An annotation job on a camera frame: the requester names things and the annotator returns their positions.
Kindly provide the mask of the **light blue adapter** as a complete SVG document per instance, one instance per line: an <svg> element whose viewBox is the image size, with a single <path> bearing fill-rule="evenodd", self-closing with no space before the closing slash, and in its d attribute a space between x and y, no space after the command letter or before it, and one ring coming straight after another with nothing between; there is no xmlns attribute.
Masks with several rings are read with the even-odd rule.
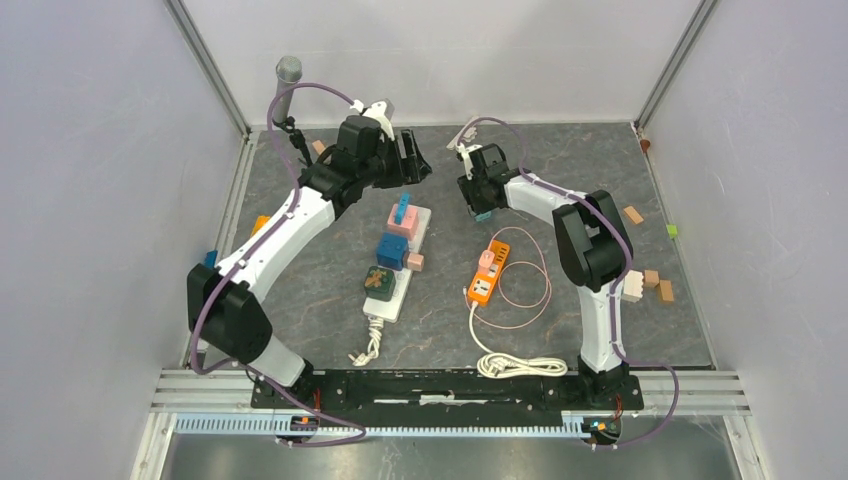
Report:
<svg viewBox="0 0 848 480"><path fill-rule="evenodd" d="M401 225L403 223L409 206L410 198L411 195L408 192L404 192L399 198L399 201L395 208L395 213L393 214L393 223L395 225Z"/></svg>

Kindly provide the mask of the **pink cube socket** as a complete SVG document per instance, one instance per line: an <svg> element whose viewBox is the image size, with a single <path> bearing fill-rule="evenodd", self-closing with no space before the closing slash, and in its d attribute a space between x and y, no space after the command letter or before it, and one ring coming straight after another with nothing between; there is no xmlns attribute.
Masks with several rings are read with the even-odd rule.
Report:
<svg viewBox="0 0 848 480"><path fill-rule="evenodd" d="M398 208L397 204L392 206L386 221L386 231L412 242L422 225L422 209L415 205L408 205L400 221L396 222Z"/></svg>

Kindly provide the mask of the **blue cube socket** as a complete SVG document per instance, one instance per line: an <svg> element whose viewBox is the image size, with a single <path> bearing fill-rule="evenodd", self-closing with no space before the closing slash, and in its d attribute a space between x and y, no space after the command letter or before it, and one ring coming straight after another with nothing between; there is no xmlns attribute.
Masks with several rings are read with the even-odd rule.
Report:
<svg viewBox="0 0 848 480"><path fill-rule="evenodd" d="M391 232L384 232L376 248L376 261L380 267L400 271L409 250L409 240Z"/></svg>

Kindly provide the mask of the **small mauve cube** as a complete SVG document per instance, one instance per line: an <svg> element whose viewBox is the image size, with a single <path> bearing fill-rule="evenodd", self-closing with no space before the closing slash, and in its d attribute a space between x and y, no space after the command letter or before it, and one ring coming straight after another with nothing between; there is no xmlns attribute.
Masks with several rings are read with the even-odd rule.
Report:
<svg viewBox="0 0 848 480"><path fill-rule="evenodd" d="M408 252L404 259L404 265L411 271L421 272L424 266L424 256L420 253Z"/></svg>

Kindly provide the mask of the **orange power strip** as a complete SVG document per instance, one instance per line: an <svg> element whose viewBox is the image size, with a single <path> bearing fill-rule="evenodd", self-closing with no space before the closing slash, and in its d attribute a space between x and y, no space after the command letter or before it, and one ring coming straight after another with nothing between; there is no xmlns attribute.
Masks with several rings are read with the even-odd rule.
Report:
<svg viewBox="0 0 848 480"><path fill-rule="evenodd" d="M466 294L472 305L485 307L488 304L506 266L510 250L507 243L492 240L481 253L477 271Z"/></svg>

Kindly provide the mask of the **dark green socket cube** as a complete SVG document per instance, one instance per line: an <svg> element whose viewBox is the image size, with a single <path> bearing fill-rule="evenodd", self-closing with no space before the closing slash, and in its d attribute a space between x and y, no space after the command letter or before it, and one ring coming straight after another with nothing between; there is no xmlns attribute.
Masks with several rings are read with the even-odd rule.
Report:
<svg viewBox="0 0 848 480"><path fill-rule="evenodd" d="M390 268L371 266L363 281L363 289L368 299L388 302L392 299L396 286L395 272Z"/></svg>

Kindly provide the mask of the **white multicolour power strip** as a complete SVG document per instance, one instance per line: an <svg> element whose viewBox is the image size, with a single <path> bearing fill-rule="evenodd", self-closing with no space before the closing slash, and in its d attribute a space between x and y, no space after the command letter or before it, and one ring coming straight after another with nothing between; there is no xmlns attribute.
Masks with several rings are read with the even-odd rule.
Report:
<svg viewBox="0 0 848 480"><path fill-rule="evenodd" d="M430 209L424 207L418 208L419 226L413 240L409 243L409 248L412 253L420 255L421 246L431 219L431 214L432 212ZM392 292L392 297L389 300L382 301L367 298L362 309L366 317L369 320L381 319L385 322L395 323L400 316L403 300L411 283L413 273L413 270L406 267L395 272L395 286Z"/></svg>

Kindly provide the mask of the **small pink charger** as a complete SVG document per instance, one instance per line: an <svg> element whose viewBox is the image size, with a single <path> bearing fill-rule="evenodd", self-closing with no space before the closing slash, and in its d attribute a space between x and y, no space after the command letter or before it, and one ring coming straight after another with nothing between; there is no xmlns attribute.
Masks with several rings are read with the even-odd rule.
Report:
<svg viewBox="0 0 848 480"><path fill-rule="evenodd" d="M484 250L478 260L477 272L481 275L493 276L499 269L495 262L495 253L491 250Z"/></svg>

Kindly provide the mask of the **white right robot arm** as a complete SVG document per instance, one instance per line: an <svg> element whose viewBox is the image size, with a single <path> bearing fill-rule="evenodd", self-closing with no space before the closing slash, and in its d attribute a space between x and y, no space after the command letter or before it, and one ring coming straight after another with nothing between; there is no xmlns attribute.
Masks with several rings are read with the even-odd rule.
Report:
<svg viewBox="0 0 848 480"><path fill-rule="evenodd" d="M611 195L556 186L523 169L510 168L495 144L456 147L464 173L457 183L475 214L495 209L528 213L549 223L560 265L576 287L582 341L577 382L580 400L602 408L629 375L621 330L621 301L633 247Z"/></svg>

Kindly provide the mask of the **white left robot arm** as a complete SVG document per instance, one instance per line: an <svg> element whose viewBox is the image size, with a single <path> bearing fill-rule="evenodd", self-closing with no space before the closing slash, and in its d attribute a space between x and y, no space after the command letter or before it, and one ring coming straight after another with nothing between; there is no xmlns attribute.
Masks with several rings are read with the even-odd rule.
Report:
<svg viewBox="0 0 848 480"><path fill-rule="evenodd" d="M390 189L422 182L431 174L410 129L394 134L366 116L350 115L335 144L304 168L281 208L260 231L213 267L197 264L187 276L191 345L200 341L227 360L276 383L290 407L314 394L311 365L273 333L262 303L296 255L359 201L369 187Z"/></svg>

